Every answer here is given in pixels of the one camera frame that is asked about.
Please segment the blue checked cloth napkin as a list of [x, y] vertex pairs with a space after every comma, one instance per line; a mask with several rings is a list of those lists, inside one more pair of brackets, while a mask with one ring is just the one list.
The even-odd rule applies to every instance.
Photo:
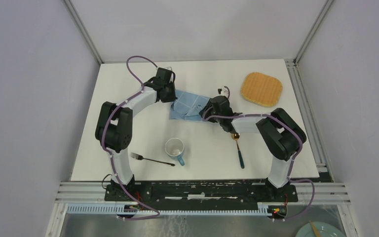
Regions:
[[169, 110], [170, 120], [205, 122], [199, 113], [207, 105], [209, 97], [181, 90], [176, 90], [176, 97]]

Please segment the woven bamboo placemat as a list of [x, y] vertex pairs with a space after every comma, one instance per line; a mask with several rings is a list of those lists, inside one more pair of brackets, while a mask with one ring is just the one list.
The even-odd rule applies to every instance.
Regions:
[[241, 89], [241, 96], [263, 107], [275, 106], [280, 98], [283, 85], [277, 78], [253, 72], [246, 76]]

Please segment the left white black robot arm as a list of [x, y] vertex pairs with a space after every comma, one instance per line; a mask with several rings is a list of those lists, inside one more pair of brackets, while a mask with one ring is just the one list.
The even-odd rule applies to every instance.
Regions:
[[107, 200], [128, 201], [135, 196], [137, 189], [127, 150], [132, 140], [133, 117], [156, 102], [175, 101], [175, 78], [171, 69], [158, 68], [154, 77], [123, 102], [102, 104], [95, 138], [109, 154], [112, 168], [111, 181], [106, 187]]

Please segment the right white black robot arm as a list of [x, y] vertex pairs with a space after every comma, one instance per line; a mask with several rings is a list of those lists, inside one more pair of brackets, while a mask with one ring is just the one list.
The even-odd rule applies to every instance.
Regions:
[[307, 141], [306, 133], [283, 108], [276, 108], [269, 114], [236, 113], [230, 107], [229, 99], [216, 96], [209, 99], [199, 112], [204, 121], [218, 123], [231, 134], [260, 134], [272, 154], [271, 170], [265, 195], [271, 201], [285, 196], [284, 186], [290, 182], [294, 160]]

